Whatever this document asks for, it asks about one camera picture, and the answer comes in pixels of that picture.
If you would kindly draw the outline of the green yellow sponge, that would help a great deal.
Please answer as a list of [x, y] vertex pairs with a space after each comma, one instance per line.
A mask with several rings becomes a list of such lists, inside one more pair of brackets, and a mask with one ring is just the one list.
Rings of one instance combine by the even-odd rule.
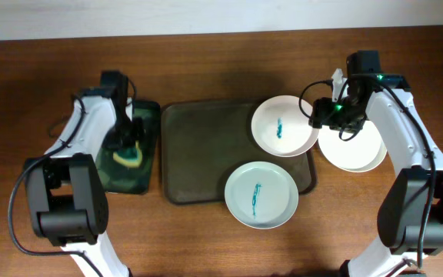
[[112, 158], [125, 167], [139, 168], [143, 160], [139, 142], [136, 142], [131, 148], [119, 149], [117, 152], [113, 152]]

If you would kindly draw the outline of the white plate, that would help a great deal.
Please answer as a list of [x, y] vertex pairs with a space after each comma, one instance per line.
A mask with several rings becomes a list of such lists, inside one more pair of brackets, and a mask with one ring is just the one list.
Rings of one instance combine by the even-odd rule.
[[251, 118], [251, 134], [257, 145], [279, 157], [294, 157], [307, 152], [318, 139], [319, 130], [312, 128], [301, 112], [312, 107], [293, 95], [279, 95], [265, 100]]
[[382, 163], [387, 149], [375, 125], [366, 121], [363, 129], [350, 141], [339, 138], [339, 132], [324, 126], [318, 135], [318, 146], [326, 159], [348, 172], [367, 172]]

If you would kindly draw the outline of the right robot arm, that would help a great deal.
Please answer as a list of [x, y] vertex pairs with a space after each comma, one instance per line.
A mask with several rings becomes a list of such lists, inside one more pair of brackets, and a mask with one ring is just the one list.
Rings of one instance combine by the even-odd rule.
[[378, 51], [359, 50], [346, 63], [346, 75], [327, 81], [332, 96], [315, 100], [308, 124], [354, 138], [372, 122], [396, 179], [378, 210], [376, 239], [344, 261], [339, 274], [398, 276], [443, 251], [443, 153], [416, 111], [406, 78], [383, 72]]

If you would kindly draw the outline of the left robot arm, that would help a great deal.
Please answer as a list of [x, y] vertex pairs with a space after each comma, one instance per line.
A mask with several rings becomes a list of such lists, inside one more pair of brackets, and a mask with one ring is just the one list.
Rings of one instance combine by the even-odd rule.
[[71, 256], [86, 276], [129, 276], [107, 235], [108, 201], [95, 160], [100, 149], [134, 153], [140, 163], [142, 122], [132, 117], [129, 79], [101, 73], [98, 86], [82, 89], [57, 141], [39, 158], [27, 159], [18, 178], [34, 233], [55, 247], [48, 256]]

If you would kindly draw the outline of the pale green plate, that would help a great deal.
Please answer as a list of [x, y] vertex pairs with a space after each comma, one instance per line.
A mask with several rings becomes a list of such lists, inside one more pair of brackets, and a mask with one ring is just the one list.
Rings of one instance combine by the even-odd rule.
[[225, 204], [240, 223], [253, 229], [273, 229], [295, 214], [298, 188], [282, 167], [270, 162], [249, 162], [228, 177]]

